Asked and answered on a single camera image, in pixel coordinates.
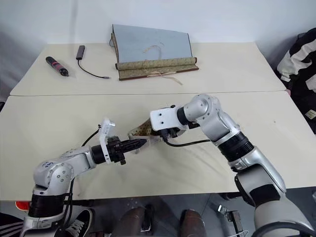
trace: gray floor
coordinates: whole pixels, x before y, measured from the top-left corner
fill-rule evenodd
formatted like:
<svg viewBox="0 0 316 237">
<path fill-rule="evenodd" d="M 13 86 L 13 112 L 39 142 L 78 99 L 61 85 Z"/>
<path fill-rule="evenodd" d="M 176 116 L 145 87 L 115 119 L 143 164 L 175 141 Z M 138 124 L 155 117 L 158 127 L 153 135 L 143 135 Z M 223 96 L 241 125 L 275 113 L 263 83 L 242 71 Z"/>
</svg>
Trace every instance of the gray floor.
<svg viewBox="0 0 316 237">
<path fill-rule="evenodd" d="M 306 215 L 316 229 L 316 202 L 312 193 L 313 188 L 289 189 L 287 196 Z M 254 232 L 254 208 L 246 204 L 241 198 L 230 201 L 222 199 L 218 194 L 195 195 L 167 195 L 154 197 L 114 198 L 94 200 L 91 208 L 95 211 L 93 231 L 110 232 L 118 219 L 129 209 L 137 206 L 152 204 L 155 207 L 155 236 L 176 237 L 179 230 L 179 221 L 183 210 L 194 209 L 202 215 L 208 237 L 227 237 L 235 234 L 232 223 L 221 214 L 214 211 L 218 204 L 229 210 L 238 210 L 244 230 L 249 230 L 248 236 Z M 74 209 L 76 217 L 83 207 Z M 13 202 L 1 202 L 0 211 L 23 218 L 25 213 L 18 211 Z"/>
</svg>

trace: white table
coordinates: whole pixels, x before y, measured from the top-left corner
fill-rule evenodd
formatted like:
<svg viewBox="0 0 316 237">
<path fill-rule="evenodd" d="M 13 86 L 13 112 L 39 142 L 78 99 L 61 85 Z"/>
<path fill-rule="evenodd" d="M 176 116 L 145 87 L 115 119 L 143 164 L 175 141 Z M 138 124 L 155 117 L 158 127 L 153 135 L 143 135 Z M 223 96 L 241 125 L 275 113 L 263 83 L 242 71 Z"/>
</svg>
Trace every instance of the white table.
<svg viewBox="0 0 316 237">
<path fill-rule="evenodd" d="M 316 138 L 288 94 L 216 93 L 223 109 L 270 159 L 288 188 L 315 186 Z M 145 121 L 150 110 L 185 104 L 192 94 L 11 96 L 0 113 L 0 200 L 29 200 L 33 170 L 43 160 L 76 148 L 108 116 L 116 135 Z M 193 129 L 178 142 L 205 138 Z M 96 145 L 97 139 L 90 145 Z M 184 148 L 164 143 L 126 165 L 99 165 L 78 178 L 76 199 L 236 191 L 234 173 L 211 143 Z"/>
<path fill-rule="evenodd" d="M 88 94 L 185 94 L 245 91 L 281 91 L 277 79 L 255 43 L 193 43 L 198 71 L 173 75 L 183 85 L 162 77 L 119 81 L 114 48 L 105 43 L 85 44 L 81 65 L 88 71 L 110 76 L 100 79 L 83 72 L 77 65 L 79 44 L 48 44 L 12 90 L 11 95 L 88 95 Z M 45 61 L 52 56 L 70 72 L 66 78 Z"/>
</svg>

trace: light blue cover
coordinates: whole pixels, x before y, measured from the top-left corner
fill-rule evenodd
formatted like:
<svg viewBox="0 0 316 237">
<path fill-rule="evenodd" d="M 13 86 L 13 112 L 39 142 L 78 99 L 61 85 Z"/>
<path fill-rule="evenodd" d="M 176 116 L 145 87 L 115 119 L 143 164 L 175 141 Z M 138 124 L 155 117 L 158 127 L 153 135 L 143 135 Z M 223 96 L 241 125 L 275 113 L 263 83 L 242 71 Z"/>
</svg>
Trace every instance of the light blue cover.
<svg viewBox="0 0 316 237">
<path fill-rule="evenodd" d="M 113 30 L 120 63 L 192 57 L 187 33 L 123 25 Z"/>
</svg>

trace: black sneaker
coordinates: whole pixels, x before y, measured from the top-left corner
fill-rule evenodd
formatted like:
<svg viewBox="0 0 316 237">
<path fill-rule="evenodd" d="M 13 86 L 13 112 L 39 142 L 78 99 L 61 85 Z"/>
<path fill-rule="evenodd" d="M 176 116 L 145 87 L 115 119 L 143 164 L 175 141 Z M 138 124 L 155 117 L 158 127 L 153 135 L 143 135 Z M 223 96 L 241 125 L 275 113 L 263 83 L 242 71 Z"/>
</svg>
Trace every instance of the black sneaker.
<svg viewBox="0 0 316 237">
<path fill-rule="evenodd" d="M 83 210 L 75 221 L 66 229 L 73 237 L 84 237 L 90 229 L 93 213 L 90 209 Z"/>
</svg>

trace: screwdriver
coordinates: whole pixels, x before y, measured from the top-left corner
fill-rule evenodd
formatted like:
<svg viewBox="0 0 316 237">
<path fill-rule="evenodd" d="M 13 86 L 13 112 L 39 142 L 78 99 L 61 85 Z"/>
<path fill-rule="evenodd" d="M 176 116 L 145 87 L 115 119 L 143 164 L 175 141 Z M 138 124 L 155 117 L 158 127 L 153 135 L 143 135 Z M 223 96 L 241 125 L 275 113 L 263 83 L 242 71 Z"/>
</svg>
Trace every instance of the screwdriver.
<svg viewBox="0 0 316 237">
<path fill-rule="evenodd" d="M 55 69 L 57 72 L 60 73 L 60 75 L 64 77 L 69 77 L 68 70 L 64 68 L 63 65 L 61 65 L 59 62 L 57 62 L 55 59 L 52 57 L 48 56 L 46 57 L 46 62 L 51 65 L 53 69 Z"/>
</svg>

